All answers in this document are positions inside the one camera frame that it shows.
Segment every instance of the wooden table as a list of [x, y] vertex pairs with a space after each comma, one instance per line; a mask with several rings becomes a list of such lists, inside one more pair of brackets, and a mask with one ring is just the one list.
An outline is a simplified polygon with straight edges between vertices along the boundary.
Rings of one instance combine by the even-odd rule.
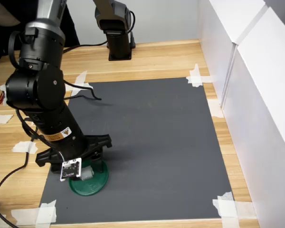
[[[86, 82], [108, 82], [156, 78], [187, 77], [189, 71], [198, 63], [202, 76], [209, 76], [198, 40], [173, 41], [138, 44], [133, 50], [131, 61], [108, 61], [106, 47], [82, 47], [74, 49], [63, 56], [61, 69], [65, 80], [74, 83], [76, 77], [87, 70]], [[0, 85], [4, 84], [14, 68], [8, 57], [0, 60]], [[217, 98], [213, 84], [204, 84], [207, 99]], [[20, 141], [28, 141], [15, 110], [0, 105], [0, 114], [14, 114], [7, 124], [0, 124], [0, 181], [11, 170], [21, 166], [25, 160], [24, 153], [14, 153], [11, 149]], [[228, 177], [236, 201], [250, 202], [250, 195], [238, 162], [229, 130], [224, 118], [213, 117], [215, 130], [223, 154]], [[38, 151], [47, 147], [37, 141]], [[49, 165], [38, 167], [36, 155], [31, 154], [28, 166], [9, 177], [0, 188], [0, 212], [6, 214], [13, 223], [12, 209], [37, 208]], [[256, 219], [241, 220], [242, 228], [258, 228]], [[52, 227], [208, 227], [221, 228], [221, 219], [156, 221], [156, 222], [119, 222], [82, 225], [52, 225]]]

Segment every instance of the green round base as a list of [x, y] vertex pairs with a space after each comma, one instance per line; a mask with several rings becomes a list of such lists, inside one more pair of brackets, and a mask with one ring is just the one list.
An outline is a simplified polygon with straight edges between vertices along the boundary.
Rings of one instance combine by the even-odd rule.
[[79, 196], [92, 196], [99, 192], [107, 183], [109, 170], [105, 162], [104, 172], [94, 172], [93, 178], [87, 180], [68, 180], [69, 186], [73, 192]]

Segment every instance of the yellow warning sticker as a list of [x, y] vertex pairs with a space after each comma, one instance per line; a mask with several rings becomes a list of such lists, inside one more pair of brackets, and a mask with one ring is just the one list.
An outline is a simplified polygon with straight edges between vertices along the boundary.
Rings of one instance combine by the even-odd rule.
[[44, 137], [46, 138], [46, 140], [49, 141], [58, 141], [68, 137], [71, 133], [72, 133], [71, 129], [67, 127], [66, 129], [56, 134], [45, 134]]

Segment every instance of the robotic arm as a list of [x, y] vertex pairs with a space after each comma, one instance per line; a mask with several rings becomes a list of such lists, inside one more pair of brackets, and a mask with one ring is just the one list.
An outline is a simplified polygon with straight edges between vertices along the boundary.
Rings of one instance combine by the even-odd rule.
[[[107, 36], [110, 59], [131, 59], [128, 33], [131, 16], [127, 7], [114, 0], [94, 0], [98, 26]], [[111, 147], [109, 135], [83, 135], [64, 101], [65, 83], [60, 70], [65, 35], [60, 22], [66, 0], [39, 0], [37, 19], [26, 25], [21, 37], [19, 63], [12, 61], [15, 72], [6, 82], [7, 104], [29, 116], [50, 146], [38, 153], [36, 163], [51, 164], [51, 171], [60, 173], [62, 157], [90, 160], [96, 171], [102, 172], [103, 147]], [[22, 119], [26, 131], [27, 124]]]

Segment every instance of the white wall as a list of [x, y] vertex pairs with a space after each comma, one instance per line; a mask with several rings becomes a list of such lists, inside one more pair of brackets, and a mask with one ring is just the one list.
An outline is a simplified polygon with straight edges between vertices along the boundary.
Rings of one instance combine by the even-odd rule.
[[[119, 0], [136, 16], [136, 43], [197, 39], [198, 0]], [[93, 0], [68, 0], [81, 44], [106, 40], [98, 28]]]
[[264, 0], [285, 24], [285, 0]]

